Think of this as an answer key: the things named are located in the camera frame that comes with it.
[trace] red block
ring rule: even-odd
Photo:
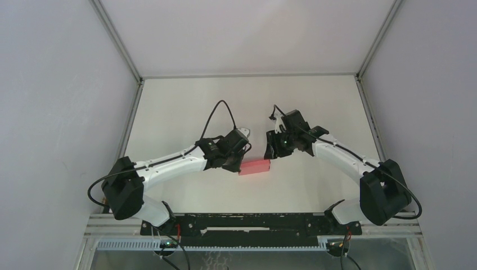
[[[240,172],[238,174],[240,176],[245,176],[247,174],[252,174],[252,173],[268,172],[269,170],[270,170],[270,160],[262,159],[262,160],[248,161],[248,162],[242,163],[242,165],[240,165]]]

